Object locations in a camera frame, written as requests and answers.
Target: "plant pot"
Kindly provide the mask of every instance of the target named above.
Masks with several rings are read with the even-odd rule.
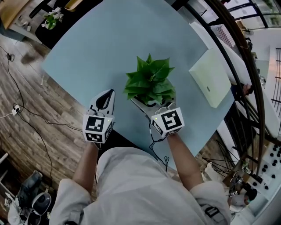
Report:
[[[51,27],[50,27],[48,24],[46,24],[46,28],[47,28],[48,30],[54,29],[55,26],[56,26],[56,24],[55,24],[55,25],[52,25]]]

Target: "wire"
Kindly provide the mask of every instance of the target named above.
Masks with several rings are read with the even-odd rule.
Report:
[[[97,185],[97,176],[96,176],[96,173],[95,173],[95,180],[96,180],[96,185]]]
[[[12,113],[9,113],[9,114],[7,114],[7,115],[5,115],[5,116],[1,116],[0,118],[5,118],[5,117],[7,117],[8,115],[12,115]]]
[[[150,131],[151,138],[153,140],[152,144],[149,146],[149,149],[156,155],[156,159],[160,160],[164,164],[164,166],[166,167],[166,172],[168,172],[169,157],[165,156],[164,157],[165,162],[163,162],[163,160],[158,157],[158,155],[155,153],[155,151],[153,149],[153,146],[155,145],[155,143],[164,141],[166,139],[166,137],[164,137],[163,139],[159,139],[159,140],[155,141],[153,139],[152,132],[151,132],[151,123],[149,123],[149,131]]]
[[[37,131],[37,129],[36,129],[34,126],[32,126],[29,122],[27,122],[26,120],[24,120],[24,119],[21,117],[20,113],[18,113],[18,116],[19,116],[25,123],[27,123],[29,126],[31,126],[31,127],[35,130],[35,132],[40,136],[40,138],[41,138],[41,140],[42,140],[42,142],[43,142],[43,144],[44,144],[44,146],[45,146],[46,153],[47,153],[47,155],[48,155],[48,157],[49,157],[49,160],[50,160],[50,163],[51,163],[50,183],[49,183],[49,189],[50,189],[50,187],[52,186],[52,170],[53,170],[53,163],[52,163],[51,157],[50,157],[50,155],[49,155],[49,152],[48,152],[48,150],[47,150],[47,146],[46,146],[46,144],[45,144],[45,142],[44,142],[44,140],[43,140],[41,134]]]
[[[43,116],[41,116],[40,114],[37,114],[37,113],[31,112],[28,108],[26,108],[26,107],[24,107],[24,106],[22,106],[22,105],[19,105],[19,106],[20,106],[20,107],[22,107],[23,109],[26,109],[29,113],[31,113],[31,114],[33,114],[33,115],[35,115],[35,116],[39,116],[39,117],[41,117],[41,118],[45,121],[45,123],[46,123],[46,124],[50,124],[50,125],[58,125],[58,126],[67,126],[67,127],[71,128],[71,129],[73,129],[73,130],[76,130],[76,131],[80,131],[80,132],[82,132],[82,130],[81,130],[81,129],[76,128],[76,127],[72,127],[72,126],[71,126],[71,125],[69,125],[68,123],[51,123],[50,121],[48,121],[46,118],[44,118],[44,117],[43,117]]]
[[[24,103],[24,101],[23,101],[23,96],[22,96],[21,90],[19,89],[17,82],[15,81],[15,79],[13,78],[13,76],[12,76],[11,73],[10,73],[10,69],[9,69],[9,62],[10,62],[10,61],[12,62],[13,60],[8,59],[8,66],[7,66],[7,67],[8,67],[8,72],[9,72],[9,75],[11,76],[11,78],[13,79],[15,85],[17,86],[17,89],[18,89],[19,94],[20,94],[21,99],[22,99],[22,105],[23,105],[23,107],[24,107],[25,103]]]
[[[2,47],[1,45],[0,45],[0,48],[2,48],[2,49],[3,49],[3,47]],[[5,50],[5,49],[3,49],[3,51],[4,51],[4,52],[6,52],[6,50]],[[6,52],[6,53],[7,53],[7,52]],[[7,54],[8,54],[8,53],[7,53]]]

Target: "potted plant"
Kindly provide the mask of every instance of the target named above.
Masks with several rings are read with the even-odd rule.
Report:
[[[46,18],[46,20],[45,23],[42,24],[42,27],[46,27],[47,29],[52,30],[58,22],[62,22],[63,14],[61,13],[61,8],[57,7],[44,17]]]
[[[175,90],[167,77],[174,67],[169,67],[169,58],[153,60],[149,54],[146,61],[137,57],[137,71],[127,73],[129,77],[124,93],[128,99],[136,98],[149,106],[159,105],[175,97]]]

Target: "leaf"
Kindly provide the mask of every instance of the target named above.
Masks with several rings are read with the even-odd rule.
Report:
[[[170,67],[169,68],[169,73],[172,72],[173,69],[175,69],[175,67]]]
[[[141,74],[136,73],[132,79],[127,82],[126,87],[150,87],[151,83]]]
[[[168,91],[168,90],[171,90],[171,89],[173,89],[172,84],[167,79],[165,79],[164,81],[157,83],[153,87],[152,91],[154,93],[161,93],[161,92]]]
[[[148,66],[147,62],[143,61],[137,56],[137,71],[140,71],[143,67]]]
[[[150,64],[151,72],[153,74],[156,74],[162,67],[169,67],[169,60],[170,60],[170,58],[154,60]]]
[[[174,92],[174,90],[168,90],[168,91],[164,91],[164,92],[162,92],[162,93],[155,93],[156,95],[160,95],[160,96],[171,96],[172,98],[175,96],[175,92]]]
[[[152,92],[149,92],[148,96],[151,97],[152,99],[156,100],[159,104],[162,103],[162,96],[156,95],[156,94],[154,94]]]
[[[169,68],[169,58],[163,60],[155,60],[150,64],[150,70],[154,74],[154,81],[164,80],[172,71]]]
[[[170,96],[168,96],[168,95],[162,96],[162,99],[165,100],[165,101],[168,101],[168,102],[171,101],[172,98],[171,98]]]
[[[148,55],[148,58],[147,58],[146,62],[147,62],[148,64],[152,63],[152,58],[151,58],[151,55],[150,55],[150,54]]]
[[[137,93],[129,93],[128,97],[127,97],[127,100],[129,100],[131,98],[134,98],[136,95],[137,95]]]
[[[126,87],[123,93],[127,94],[132,94],[132,93],[137,93],[137,94],[145,94],[148,92],[147,88],[143,87]]]
[[[137,95],[137,97],[141,100],[141,101],[143,101],[143,103],[144,104],[146,104],[147,105],[147,103],[150,101],[150,97],[149,96],[147,96],[146,94],[138,94]]]
[[[126,73],[127,74],[127,76],[129,77],[129,78],[133,78],[133,76],[134,75],[136,75],[138,72],[133,72],[133,73]]]

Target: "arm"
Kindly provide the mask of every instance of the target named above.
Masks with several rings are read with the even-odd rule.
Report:
[[[72,178],[73,181],[86,189],[90,194],[94,184],[97,155],[98,149],[96,145],[89,142]]]
[[[200,167],[178,134],[168,136],[168,143],[184,187],[189,191],[203,183]]]

